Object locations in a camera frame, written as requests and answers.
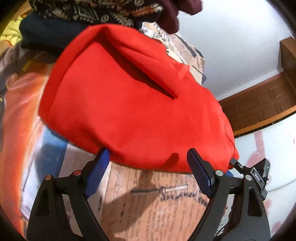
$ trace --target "dark red fabric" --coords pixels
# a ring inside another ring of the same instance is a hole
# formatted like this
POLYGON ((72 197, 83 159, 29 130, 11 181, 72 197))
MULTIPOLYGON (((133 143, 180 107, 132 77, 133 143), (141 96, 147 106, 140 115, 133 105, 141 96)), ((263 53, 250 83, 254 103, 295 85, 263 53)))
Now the dark red fabric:
POLYGON ((137 169, 191 172, 195 148, 226 171, 239 155, 231 126, 210 91, 189 66, 137 30, 88 27, 56 62, 39 115, 75 145, 137 169))

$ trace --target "silver screw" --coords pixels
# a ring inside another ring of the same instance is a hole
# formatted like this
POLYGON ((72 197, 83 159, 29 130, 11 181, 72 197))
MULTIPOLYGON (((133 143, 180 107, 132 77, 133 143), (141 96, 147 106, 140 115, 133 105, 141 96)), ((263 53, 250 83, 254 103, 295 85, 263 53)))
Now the silver screw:
POLYGON ((74 176, 79 176, 81 174, 81 170, 75 170, 74 172, 73 172, 73 175, 74 176))
POLYGON ((46 175, 44 179, 45 179, 46 181, 49 181, 51 178, 52 178, 51 175, 46 175))
POLYGON ((216 171, 216 175, 222 177, 222 176, 223 176, 223 172, 220 171, 220 170, 217 170, 217 171, 216 171))
POLYGON ((247 179, 248 181, 252 181, 252 177, 251 177, 250 175, 246 175, 246 179, 247 179))

